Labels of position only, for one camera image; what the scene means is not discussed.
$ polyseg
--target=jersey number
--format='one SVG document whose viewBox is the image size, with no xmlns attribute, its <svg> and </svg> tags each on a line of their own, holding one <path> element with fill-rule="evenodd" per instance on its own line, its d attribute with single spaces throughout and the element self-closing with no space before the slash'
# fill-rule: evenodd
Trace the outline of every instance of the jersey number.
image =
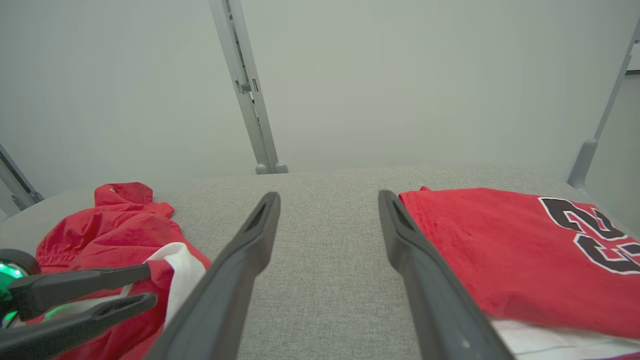
<svg viewBox="0 0 640 360">
<path fill-rule="evenodd" d="M 539 200 L 557 225 L 577 232 L 573 242 L 592 262 L 617 274 L 640 274 L 636 261 L 640 259 L 640 243 L 615 228 L 604 214 L 597 209 L 591 214 L 564 199 Z"/>
</svg>

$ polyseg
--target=white cloth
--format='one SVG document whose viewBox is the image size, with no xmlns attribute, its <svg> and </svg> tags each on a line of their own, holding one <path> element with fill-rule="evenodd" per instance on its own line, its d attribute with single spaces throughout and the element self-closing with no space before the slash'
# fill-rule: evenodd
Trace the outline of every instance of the white cloth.
<svg viewBox="0 0 640 360">
<path fill-rule="evenodd" d="M 640 352 L 640 341 L 596 332 L 545 327 L 515 320 L 490 319 L 519 360 L 605 359 Z"/>
</svg>

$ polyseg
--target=gray wall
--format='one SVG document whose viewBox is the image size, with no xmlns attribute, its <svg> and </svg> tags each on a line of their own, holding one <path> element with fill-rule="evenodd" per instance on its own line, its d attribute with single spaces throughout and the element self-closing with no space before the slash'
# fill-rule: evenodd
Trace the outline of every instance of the gray wall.
<svg viewBox="0 0 640 360">
<path fill-rule="evenodd" d="M 640 234 L 640 76 L 628 76 L 587 175 L 589 194 Z"/>
<path fill-rule="evenodd" d="M 503 161 L 566 180 L 640 1 L 241 0 L 292 171 Z"/>
<path fill-rule="evenodd" d="M 0 143 L 44 197 L 254 174 L 206 0 L 0 0 Z"/>
</svg>

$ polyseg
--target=red jacket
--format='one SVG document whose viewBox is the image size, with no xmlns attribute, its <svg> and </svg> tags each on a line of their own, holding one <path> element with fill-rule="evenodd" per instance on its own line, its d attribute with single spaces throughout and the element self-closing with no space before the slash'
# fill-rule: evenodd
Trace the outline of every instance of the red jacket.
<svg viewBox="0 0 640 360">
<path fill-rule="evenodd" d="M 43 274 L 142 264 L 166 244 L 185 243 L 205 268 L 211 262 L 182 237 L 169 219 L 173 208 L 152 201 L 153 191 L 141 183 L 107 184 L 95 191 L 95 207 L 70 215 L 42 240 L 36 259 Z M 157 305 L 128 319 L 58 359 L 137 360 L 161 334 L 173 268 L 164 260 L 149 261 L 151 278 L 133 284 L 129 295 L 153 292 Z M 118 295 L 102 290 L 89 297 Z"/>
</svg>

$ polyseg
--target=gray fabric surface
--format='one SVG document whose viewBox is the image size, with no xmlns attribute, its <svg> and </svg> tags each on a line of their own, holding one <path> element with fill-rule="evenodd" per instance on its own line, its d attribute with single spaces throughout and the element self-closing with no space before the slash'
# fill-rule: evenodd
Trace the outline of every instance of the gray fabric surface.
<svg viewBox="0 0 640 360">
<path fill-rule="evenodd" d="M 269 266 L 258 276 L 239 359 L 418 359 L 402 278 L 389 265 L 378 190 L 489 187 L 590 202 L 565 183 L 507 165 L 375 168 L 334 173 L 149 183 L 175 208 L 184 236 L 211 259 L 269 191 L 282 212 Z M 0 224 L 0 244 L 33 252 L 63 217 L 93 205 L 93 189 L 64 193 Z"/>
</svg>

